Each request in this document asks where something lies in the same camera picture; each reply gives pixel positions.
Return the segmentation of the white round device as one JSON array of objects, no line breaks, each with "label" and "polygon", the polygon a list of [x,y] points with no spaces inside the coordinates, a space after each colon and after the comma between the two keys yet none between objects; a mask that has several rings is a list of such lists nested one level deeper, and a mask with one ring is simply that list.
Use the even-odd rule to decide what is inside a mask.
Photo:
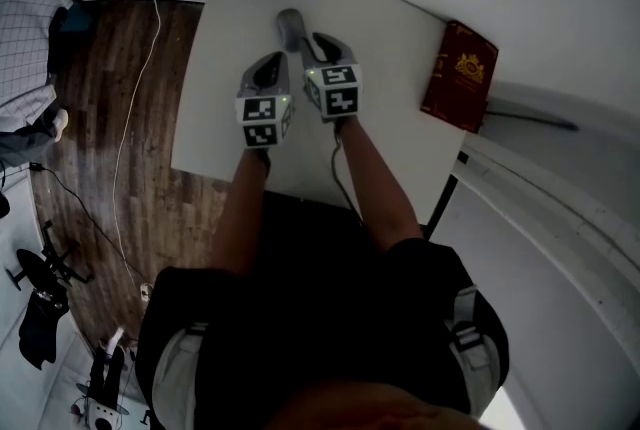
[{"label": "white round device", "polygon": [[89,430],[117,430],[119,412],[89,398],[85,411],[85,423]]}]

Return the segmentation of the person's black shirt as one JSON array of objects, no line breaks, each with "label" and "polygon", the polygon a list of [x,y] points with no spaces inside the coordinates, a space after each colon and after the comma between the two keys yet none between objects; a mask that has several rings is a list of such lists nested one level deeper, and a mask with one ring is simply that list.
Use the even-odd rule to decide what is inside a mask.
[{"label": "person's black shirt", "polygon": [[152,430],[262,430],[327,381],[479,416],[509,365],[505,329],[451,247],[380,253],[348,211],[269,194],[247,276],[159,273],[136,375]]}]

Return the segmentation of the white wall pipe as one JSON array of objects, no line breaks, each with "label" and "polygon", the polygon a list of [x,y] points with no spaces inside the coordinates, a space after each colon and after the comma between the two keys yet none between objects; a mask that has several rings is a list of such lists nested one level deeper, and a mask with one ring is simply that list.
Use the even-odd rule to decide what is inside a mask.
[{"label": "white wall pipe", "polygon": [[595,311],[640,376],[640,289],[538,199],[456,162],[452,174],[552,263]]},{"label": "white wall pipe", "polygon": [[589,228],[588,238],[603,253],[617,253],[640,270],[640,227],[584,190],[535,162],[479,135],[465,136],[462,151],[493,174],[539,200],[575,231]]},{"label": "white wall pipe", "polygon": [[465,146],[453,174],[540,250],[576,287],[640,299],[640,229],[604,203],[498,146]]}]

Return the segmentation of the black office chair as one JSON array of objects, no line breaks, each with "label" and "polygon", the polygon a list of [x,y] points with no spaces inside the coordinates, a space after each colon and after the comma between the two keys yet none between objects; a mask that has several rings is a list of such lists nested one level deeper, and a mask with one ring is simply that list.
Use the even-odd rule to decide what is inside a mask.
[{"label": "black office chair", "polygon": [[42,227],[44,246],[41,251],[42,256],[26,249],[16,251],[17,259],[21,270],[13,274],[9,269],[6,273],[14,286],[21,290],[20,282],[27,278],[38,295],[42,295],[47,300],[61,298],[66,294],[64,284],[70,286],[71,280],[75,279],[82,284],[88,284],[94,280],[94,275],[89,273],[82,277],[65,261],[80,248],[80,243],[72,240],[69,248],[62,254],[55,249],[49,230],[53,228],[53,223],[48,220]]}]

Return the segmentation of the dark red hardcover book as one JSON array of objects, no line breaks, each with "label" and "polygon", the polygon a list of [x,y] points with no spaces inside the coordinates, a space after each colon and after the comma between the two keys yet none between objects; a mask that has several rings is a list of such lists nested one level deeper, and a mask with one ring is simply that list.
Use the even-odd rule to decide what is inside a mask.
[{"label": "dark red hardcover book", "polygon": [[446,24],[421,111],[476,133],[487,107],[499,49],[467,25]]}]

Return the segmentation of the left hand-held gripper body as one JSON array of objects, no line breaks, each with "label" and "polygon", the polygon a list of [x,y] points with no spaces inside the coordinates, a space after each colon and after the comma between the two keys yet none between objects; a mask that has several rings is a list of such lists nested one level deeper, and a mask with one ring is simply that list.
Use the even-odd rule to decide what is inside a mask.
[{"label": "left hand-held gripper body", "polygon": [[294,115],[291,95],[238,97],[235,104],[248,149],[267,149],[284,141]]}]

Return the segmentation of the black jacket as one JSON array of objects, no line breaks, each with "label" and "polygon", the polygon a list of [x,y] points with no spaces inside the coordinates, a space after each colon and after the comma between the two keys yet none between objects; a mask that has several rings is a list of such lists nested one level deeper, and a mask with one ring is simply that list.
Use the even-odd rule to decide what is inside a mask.
[{"label": "black jacket", "polygon": [[19,328],[19,350],[38,370],[43,363],[56,361],[56,334],[59,320],[69,311],[66,294],[56,296],[34,290]]}]

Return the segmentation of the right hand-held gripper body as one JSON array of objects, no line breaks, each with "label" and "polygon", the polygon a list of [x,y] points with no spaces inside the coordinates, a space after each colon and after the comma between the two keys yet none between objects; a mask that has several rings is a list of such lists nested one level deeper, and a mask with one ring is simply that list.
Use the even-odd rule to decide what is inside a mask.
[{"label": "right hand-held gripper body", "polygon": [[362,71],[359,64],[315,67],[304,72],[305,90],[322,119],[356,115],[360,110]]}]

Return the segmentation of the person's right forearm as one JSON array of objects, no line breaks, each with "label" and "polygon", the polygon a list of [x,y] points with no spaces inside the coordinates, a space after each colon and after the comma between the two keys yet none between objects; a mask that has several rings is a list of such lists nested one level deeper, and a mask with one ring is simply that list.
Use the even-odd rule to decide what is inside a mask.
[{"label": "person's right forearm", "polygon": [[408,197],[355,116],[341,120],[338,137],[361,218],[376,247],[387,252],[404,240],[422,239]]}]

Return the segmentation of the dark teal seat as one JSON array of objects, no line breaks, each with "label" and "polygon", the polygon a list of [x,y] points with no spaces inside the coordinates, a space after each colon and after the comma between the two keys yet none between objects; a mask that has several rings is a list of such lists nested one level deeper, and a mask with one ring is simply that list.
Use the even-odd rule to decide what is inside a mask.
[{"label": "dark teal seat", "polygon": [[60,25],[61,33],[88,33],[94,24],[94,16],[82,1],[75,1],[67,10]]}]

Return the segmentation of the person's left forearm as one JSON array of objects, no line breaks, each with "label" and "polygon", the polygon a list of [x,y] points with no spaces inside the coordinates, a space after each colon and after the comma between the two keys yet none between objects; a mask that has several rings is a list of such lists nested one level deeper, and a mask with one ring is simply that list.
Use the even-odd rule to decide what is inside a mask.
[{"label": "person's left forearm", "polygon": [[212,265],[247,275],[256,259],[270,160],[265,149],[244,151],[227,191],[213,239]]}]

